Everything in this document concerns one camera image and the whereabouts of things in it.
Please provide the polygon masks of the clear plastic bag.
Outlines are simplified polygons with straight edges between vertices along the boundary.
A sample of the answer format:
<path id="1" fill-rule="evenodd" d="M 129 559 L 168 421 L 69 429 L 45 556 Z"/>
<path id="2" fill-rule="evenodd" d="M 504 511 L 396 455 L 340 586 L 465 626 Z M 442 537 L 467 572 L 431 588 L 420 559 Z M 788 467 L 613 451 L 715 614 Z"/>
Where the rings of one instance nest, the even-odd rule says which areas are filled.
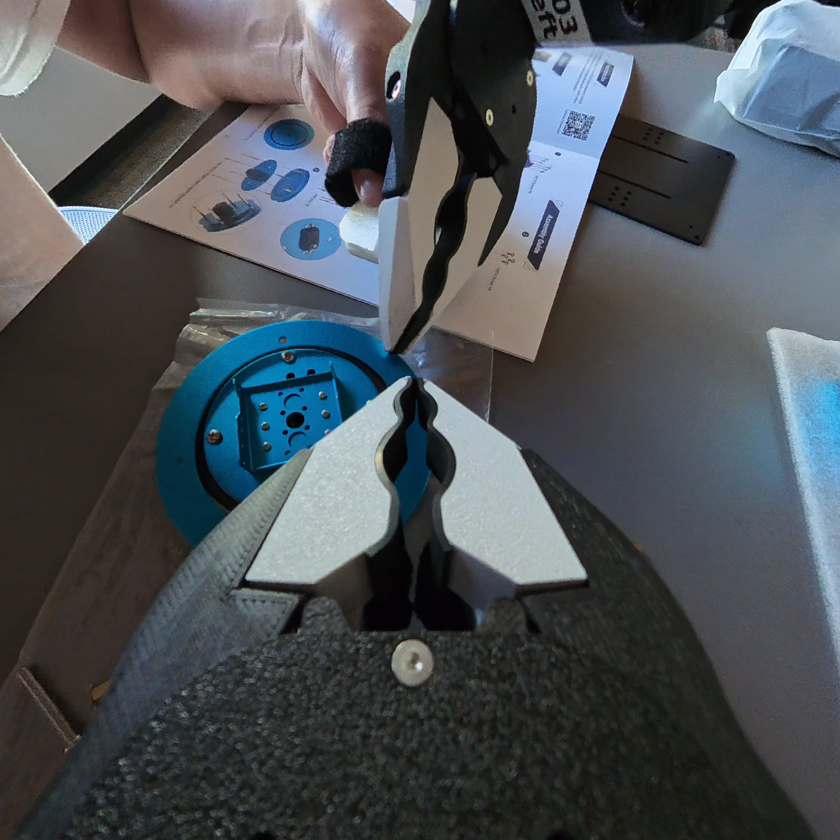
<path id="1" fill-rule="evenodd" d="M 186 377 L 227 341 L 276 322 L 321 321 L 360 330 L 378 339 L 376 318 L 279 303 L 255 303 L 201 298 L 175 345 L 173 362 L 154 385 L 142 421 L 125 455 L 129 478 L 136 480 L 129 496 L 139 516 L 139 540 L 173 561 L 193 546 L 171 520 L 161 498 L 156 475 L 156 447 L 167 408 Z M 404 361 L 412 375 L 429 379 L 456 396 L 480 417 L 488 419 L 492 352 L 480 344 L 433 329 Z"/>

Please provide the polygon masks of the white foam tray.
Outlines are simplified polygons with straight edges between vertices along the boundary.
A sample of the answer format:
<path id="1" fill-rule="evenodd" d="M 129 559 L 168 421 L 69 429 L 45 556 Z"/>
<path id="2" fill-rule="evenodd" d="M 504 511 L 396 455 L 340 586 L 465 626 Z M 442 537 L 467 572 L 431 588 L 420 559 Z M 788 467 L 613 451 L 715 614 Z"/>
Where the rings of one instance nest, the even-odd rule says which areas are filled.
<path id="1" fill-rule="evenodd" d="M 767 332 L 835 658 L 839 656 L 839 342 Z"/>

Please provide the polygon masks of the person's left forearm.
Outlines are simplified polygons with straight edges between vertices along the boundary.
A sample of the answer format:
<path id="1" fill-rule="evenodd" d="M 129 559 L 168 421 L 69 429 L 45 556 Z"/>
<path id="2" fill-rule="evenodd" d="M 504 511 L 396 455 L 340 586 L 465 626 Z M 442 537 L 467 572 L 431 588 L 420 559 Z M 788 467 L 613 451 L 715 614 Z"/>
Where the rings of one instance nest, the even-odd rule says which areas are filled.
<path id="1" fill-rule="evenodd" d="M 57 45 L 122 77 L 150 81 L 134 33 L 130 1 L 71 1 Z"/>

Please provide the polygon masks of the blue turntable bearing assembly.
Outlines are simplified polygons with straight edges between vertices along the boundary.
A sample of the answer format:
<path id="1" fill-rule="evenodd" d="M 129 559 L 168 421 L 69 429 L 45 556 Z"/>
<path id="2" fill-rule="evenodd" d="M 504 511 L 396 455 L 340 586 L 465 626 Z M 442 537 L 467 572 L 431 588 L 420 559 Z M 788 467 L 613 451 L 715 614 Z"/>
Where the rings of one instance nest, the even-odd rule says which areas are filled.
<path id="1" fill-rule="evenodd" d="M 197 545 L 276 469 L 412 374 L 337 323 L 276 322 L 227 341 L 185 378 L 161 424 L 156 475 L 175 527 Z"/>

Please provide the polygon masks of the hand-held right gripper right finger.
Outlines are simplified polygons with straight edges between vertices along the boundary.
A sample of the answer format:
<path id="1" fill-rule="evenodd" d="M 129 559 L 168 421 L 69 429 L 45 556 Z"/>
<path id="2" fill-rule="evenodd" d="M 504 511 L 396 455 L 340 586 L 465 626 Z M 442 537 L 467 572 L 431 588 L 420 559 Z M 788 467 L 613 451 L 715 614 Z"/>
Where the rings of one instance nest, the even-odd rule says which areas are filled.
<path id="1" fill-rule="evenodd" d="M 418 383 L 432 507 L 433 579 L 473 610 L 583 585 L 587 573 L 520 448 L 431 382 Z"/>

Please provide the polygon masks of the white foam wrapped part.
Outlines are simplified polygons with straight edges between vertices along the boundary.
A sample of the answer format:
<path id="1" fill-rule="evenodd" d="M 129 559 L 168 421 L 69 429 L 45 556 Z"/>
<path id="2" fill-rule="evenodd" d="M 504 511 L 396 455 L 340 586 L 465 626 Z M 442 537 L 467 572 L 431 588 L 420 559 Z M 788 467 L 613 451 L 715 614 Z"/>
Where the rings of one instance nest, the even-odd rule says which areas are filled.
<path id="1" fill-rule="evenodd" d="M 838 7 L 780 1 L 759 12 L 714 101 L 755 130 L 838 156 Z"/>

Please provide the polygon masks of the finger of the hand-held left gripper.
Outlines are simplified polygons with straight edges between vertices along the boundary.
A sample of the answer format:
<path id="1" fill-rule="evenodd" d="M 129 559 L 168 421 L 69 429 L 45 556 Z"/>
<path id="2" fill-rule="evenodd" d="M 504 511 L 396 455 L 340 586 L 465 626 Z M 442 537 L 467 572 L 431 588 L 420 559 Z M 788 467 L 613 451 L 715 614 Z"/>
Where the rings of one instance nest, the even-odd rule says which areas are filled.
<path id="1" fill-rule="evenodd" d="M 407 193 L 379 208 L 382 343 L 404 354 L 443 304 L 447 265 L 463 237 L 463 178 L 451 122 L 430 103 Z"/>
<path id="2" fill-rule="evenodd" d="M 411 349 L 451 302 L 475 268 L 481 245 L 481 224 L 469 221 L 469 202 L 483 180 L 476 173 L 461 175 L 446 195 L 433 225 L 434 250 L 423 271 L 421 300 L 402 332 L 402 352 Z"/>

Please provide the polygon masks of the grey desk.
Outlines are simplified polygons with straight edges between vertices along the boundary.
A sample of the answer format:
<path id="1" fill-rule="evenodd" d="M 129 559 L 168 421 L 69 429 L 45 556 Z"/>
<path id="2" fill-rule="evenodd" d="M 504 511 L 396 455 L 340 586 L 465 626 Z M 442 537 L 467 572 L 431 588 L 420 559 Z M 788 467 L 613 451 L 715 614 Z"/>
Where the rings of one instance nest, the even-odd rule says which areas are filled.
<path id="1" fill-rule="evenodd" d="M 838 160 L 713 102 L 727 54 L 636 46 L 622 112 L 736 157 L 703 246 L 587 205 L 491 421 L 654 562 L 754 747 L 838 838 L 838 676 L 766 331 L 838 335 Z M 197 298 L 362 303 L 117 216 L 2 331 L 2 678 Z"/>

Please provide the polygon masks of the person's left hand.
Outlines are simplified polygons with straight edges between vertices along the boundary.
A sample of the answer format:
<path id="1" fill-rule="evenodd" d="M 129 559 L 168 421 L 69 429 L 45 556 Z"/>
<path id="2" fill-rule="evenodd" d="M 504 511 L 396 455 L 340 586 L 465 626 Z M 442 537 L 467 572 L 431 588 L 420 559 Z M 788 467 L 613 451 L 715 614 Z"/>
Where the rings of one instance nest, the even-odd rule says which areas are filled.
<path id="1" fill-rule="evenodd" d="M 129 3 L 151 82 L 187 107 L 303 103 L 328 135 L 387 121 L 385 68 L 409 24 L 385 1 Z"/>

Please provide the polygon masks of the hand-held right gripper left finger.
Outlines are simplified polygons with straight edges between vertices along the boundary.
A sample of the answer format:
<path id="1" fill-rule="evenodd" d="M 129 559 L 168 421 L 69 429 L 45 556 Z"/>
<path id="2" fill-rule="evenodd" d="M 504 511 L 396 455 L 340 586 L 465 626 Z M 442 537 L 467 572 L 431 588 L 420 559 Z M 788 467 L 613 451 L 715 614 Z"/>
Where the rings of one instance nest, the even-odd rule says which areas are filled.
<path id="1" fill-rule="evenodd" d="M 252 587 L 326 596 L 352 627 L 408 627 L 413 566 L 395 487 L 408 460 L 405 377 L 311 449 L 245 575 Z"/>

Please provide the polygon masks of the white mesh chair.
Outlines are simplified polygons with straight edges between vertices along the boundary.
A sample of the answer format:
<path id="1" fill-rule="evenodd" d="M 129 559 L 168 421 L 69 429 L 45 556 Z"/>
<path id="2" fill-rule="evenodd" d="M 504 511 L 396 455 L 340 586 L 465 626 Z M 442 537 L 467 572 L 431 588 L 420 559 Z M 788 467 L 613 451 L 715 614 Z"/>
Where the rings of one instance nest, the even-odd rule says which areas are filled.
<path id="1" fill-rule="evenodd" d="M 58 209 L 84 245 L 119 213 L 118 209 L 99 206 L 59 206 Z"/>

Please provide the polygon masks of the assembly guide sheet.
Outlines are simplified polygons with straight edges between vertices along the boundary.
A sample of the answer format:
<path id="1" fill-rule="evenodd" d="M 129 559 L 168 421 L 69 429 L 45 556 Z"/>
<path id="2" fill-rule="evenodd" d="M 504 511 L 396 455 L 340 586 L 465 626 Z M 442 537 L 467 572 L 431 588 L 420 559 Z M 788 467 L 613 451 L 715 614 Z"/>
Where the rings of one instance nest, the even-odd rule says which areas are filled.
<path id="1" fill-rule="evenodd" d="M 604 47 L 537 52 L 538 106 L 505 232 L 434 326 L 534 361 L 634 60 Z M 376 304 L 323 186 L 326 134 L 300 104 L 252 107 L 127 215 L 345 297 Z"/>

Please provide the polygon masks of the black perforated metal plate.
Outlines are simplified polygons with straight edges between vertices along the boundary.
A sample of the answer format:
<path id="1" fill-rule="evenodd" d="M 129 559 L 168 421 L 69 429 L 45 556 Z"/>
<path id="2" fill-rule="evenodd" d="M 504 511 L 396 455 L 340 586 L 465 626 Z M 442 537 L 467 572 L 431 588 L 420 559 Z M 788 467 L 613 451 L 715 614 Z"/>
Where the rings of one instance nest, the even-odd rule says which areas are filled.
<path id="1" fill-rule="evenodd" d="M 589 202 L 702 245 L 735 161 L 727 150 L 621 114 Z"/>

